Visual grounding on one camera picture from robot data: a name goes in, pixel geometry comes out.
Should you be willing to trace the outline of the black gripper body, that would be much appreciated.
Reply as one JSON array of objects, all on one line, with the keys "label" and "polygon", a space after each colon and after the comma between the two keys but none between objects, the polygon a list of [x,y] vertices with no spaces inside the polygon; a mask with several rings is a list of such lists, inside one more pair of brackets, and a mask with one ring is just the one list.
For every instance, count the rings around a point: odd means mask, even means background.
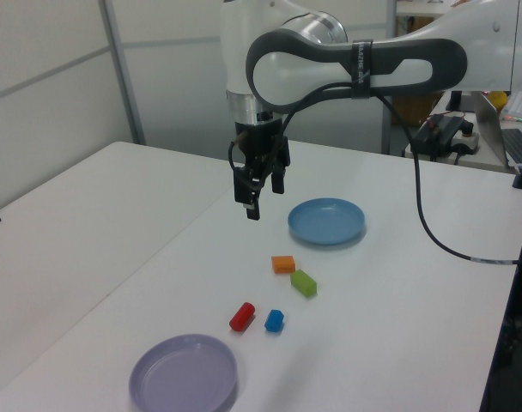
[{"label": "black gripper body", "polygon": [[246,132],[239,142],[239,149],[245,156],[246,167],[264,169],[275,139],[280,135],[282,120],[277,119],[263,124],[235,123],[236,134]]}]

